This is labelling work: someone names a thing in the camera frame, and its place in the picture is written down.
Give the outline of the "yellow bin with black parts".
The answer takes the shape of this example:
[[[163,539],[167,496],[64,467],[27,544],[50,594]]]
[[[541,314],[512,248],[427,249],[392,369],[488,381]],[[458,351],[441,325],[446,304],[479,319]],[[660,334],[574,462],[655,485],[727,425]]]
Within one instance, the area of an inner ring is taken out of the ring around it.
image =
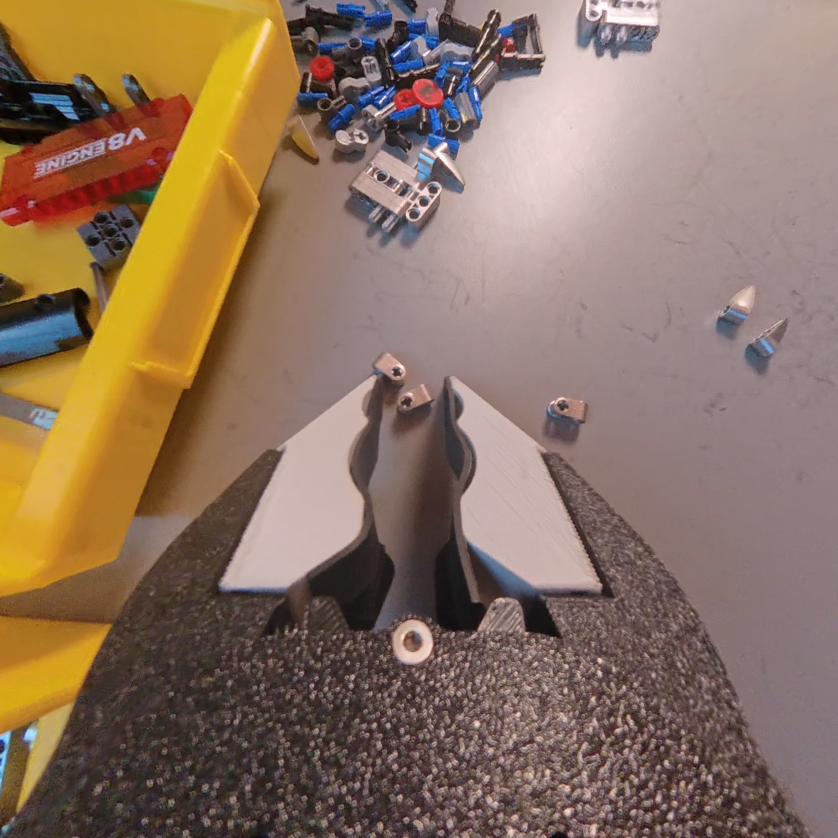
[[[87,346],[2,369],[2,393],[58,411],[2,421],[1,589],[104,565],[120,550],[194,380],[259,209],[298,70],[279,2],[2,2],[42,79],[90,76],[128,104],[185,95],[193,115]]]

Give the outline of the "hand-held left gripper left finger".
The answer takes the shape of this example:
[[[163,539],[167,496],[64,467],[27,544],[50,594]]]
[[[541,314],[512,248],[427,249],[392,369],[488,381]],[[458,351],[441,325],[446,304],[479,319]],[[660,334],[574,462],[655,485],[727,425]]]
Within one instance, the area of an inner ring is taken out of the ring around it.
[[[278,448],[221,592],[283,596],[294,617],[331,598],[351,629],[374,628],[394,577],[371,497],[383,407],[366,378]]]

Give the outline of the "small grey beam assembly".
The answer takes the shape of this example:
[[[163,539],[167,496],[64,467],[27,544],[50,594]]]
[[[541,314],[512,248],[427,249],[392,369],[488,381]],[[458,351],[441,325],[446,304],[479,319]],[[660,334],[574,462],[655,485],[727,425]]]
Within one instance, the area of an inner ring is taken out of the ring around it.
[[[350,182],[350,195],[367,207],[367,219],[391,235],[403,225],[418,232],[436,214],[443,185],[386,150],[366,162]]]
[[[659,1],[582,1],[581,32],[598,47],[650,48],[660,32]]]

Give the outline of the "red building part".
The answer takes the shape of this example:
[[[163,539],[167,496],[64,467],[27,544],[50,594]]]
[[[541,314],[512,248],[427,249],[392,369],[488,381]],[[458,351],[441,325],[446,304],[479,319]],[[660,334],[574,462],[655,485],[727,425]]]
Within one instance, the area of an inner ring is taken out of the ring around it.
[[[158,183],[192,112],[185,95],[157,98],[6,156],[2,222],[39,222]]]

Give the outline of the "yellow bin with grey parts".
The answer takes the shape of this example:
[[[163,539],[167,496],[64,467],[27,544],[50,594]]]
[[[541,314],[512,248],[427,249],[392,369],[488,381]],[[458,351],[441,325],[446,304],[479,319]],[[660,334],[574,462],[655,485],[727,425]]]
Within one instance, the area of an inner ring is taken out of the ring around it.
[[[54,757],[109,631],[109,623],[1,617],[2,833]]]

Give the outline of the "pile of small coloured pieces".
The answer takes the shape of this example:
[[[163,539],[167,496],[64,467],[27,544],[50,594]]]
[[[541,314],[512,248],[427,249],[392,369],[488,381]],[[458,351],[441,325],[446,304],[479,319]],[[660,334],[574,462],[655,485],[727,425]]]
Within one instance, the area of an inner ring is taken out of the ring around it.
[[[496,7],[480,24],[455,15],[455,2],[307,4],[287,22],[302,64],[296,104],[317,115],[335,156],[360,158],[376,140],[401,156],[414,140],[459,153],[484,120],[499,79],[534,75],[546,59],[539,18],[504,20]]]

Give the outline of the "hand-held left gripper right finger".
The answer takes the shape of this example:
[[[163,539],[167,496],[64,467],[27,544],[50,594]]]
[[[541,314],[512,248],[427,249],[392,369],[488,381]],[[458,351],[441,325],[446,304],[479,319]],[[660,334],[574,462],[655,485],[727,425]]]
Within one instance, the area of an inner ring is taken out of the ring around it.
[[[447,629],[556,629],[549,602],[606,592],[546,462],[546,449],[458,378],[443,386],[452,475],[439,552]]]

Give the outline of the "grey desk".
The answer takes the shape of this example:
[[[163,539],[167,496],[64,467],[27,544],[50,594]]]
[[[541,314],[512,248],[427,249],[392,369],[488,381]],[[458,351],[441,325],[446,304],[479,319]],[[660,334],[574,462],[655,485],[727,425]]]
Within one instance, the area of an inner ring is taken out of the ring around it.
[[[358,161],[278,150],[193,385],[117,560],[2,599],[110,622],[176,536],[381,351],[435,402],[385,408],[371,483],[395,565],[378,626],[435,617],[454,375],[625,518],[679,581],[811,835],[836,836],[836,2],[663,2],[649,52],[536,12],[541,73],[498,80],[415,238],[349,203]],[[717,325],[756,285],[747,321]],[[748,344],[789,326],[764,361]],[[559,395],[581,425],[546,415]]]

